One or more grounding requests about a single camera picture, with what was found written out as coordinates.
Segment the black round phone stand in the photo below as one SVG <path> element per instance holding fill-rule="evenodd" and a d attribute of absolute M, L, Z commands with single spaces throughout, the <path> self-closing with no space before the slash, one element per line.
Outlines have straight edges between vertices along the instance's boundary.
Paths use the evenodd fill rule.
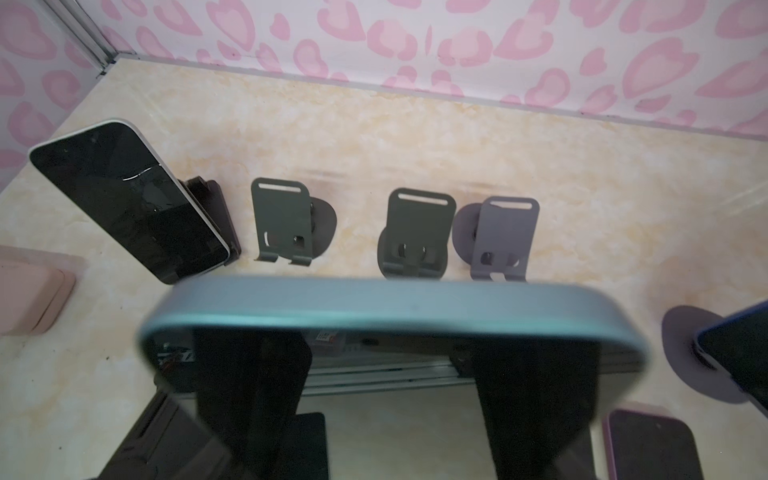
<path fill-rule="evenodd" d="M 397 188 L 388 199 L 377 263 L 386 278 L 439 280 L 448 266 L 456 202 L 448 194 Z"/>

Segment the purple phone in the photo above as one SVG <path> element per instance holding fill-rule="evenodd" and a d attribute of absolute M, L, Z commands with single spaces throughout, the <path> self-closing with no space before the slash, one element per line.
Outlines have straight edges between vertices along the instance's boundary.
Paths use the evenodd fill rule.
<path fill-rule="evenodd" d="M 681 420 L 617 409 L 603 420 L 611 479 L 703 480 L 691 429 Z"/>

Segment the silver phone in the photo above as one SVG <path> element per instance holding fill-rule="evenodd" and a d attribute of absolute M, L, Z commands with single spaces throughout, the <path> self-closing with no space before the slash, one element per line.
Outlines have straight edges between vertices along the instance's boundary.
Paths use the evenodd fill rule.
<path fill-rule="evenodd" d="M 463 381 L 476 388 L 473 352 L 482 341 L 595 341 L 600 357 L 591 423 L 638 381 L 649 361 L 646 340 L 622 309 L 578 285 L 196 278 L 159 302 L 141 325 L 137 346 L 161 388 L 195 400 L 197 420 L 209 432 L 197 416 L 194 333 L 202 328 L 300 333 L 312 352 L 300 399 Z"/>

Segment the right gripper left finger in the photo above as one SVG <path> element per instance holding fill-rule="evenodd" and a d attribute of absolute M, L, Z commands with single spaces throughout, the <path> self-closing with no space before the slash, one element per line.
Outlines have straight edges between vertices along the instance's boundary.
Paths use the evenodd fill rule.
<path fill-rule="evenodd" d="M 295 331 L 194 333 L 197 416 L 258 479 L 273 476 L 312 363 Z"/>

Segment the black folding phone stand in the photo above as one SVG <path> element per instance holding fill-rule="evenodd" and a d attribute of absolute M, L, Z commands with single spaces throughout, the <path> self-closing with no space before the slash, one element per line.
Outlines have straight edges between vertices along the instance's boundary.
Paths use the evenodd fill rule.
<path fill-rule="evenodd" d="M 229 250 L 229 258 L 224 266 L 231 265 L 239 259 L 242 247 L 221 186 L 214 180 L 205 180 L 200 176 L 183 181 L 182 185 L 224 239 Z"/>

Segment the pink rectangular case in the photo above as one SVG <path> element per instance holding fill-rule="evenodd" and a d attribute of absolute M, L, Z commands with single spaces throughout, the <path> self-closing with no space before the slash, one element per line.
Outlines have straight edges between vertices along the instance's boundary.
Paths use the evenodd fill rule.
<path fill-rule="evenodd" d="M 72 294 L 85 260 L 64 253 L 1 247 L 1 334 L 48 331 Z"/>

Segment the black folding stand, front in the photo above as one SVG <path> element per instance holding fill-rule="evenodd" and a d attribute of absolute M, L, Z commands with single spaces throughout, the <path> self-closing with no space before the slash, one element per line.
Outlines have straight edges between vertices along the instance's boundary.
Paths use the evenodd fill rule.
<path fill-rule="evenodd" d="M 100 479 L 250 479 L 227 448 L 171 397 L 155 393 Z M 329 479 L 325 417 L 298 415 L 289 427 L 275 479 Z"/>

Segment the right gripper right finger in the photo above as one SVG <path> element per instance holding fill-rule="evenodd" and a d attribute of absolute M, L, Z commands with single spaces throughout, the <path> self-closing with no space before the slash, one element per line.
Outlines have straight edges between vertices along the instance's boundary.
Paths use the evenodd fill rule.
<path fill-rule="evenodd" d="M 472 365 L 498 479 L 593 479 L 570 449 L 596 413 L 595 341 L 482 341 Z"/>

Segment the small phone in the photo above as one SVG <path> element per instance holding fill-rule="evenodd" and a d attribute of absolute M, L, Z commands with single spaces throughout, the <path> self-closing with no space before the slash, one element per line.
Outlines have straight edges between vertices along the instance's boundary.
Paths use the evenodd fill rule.
<path fill-rule="evenodd" d="M 695 345 L 767 416 L 767 301 L 701 330 Z"/>

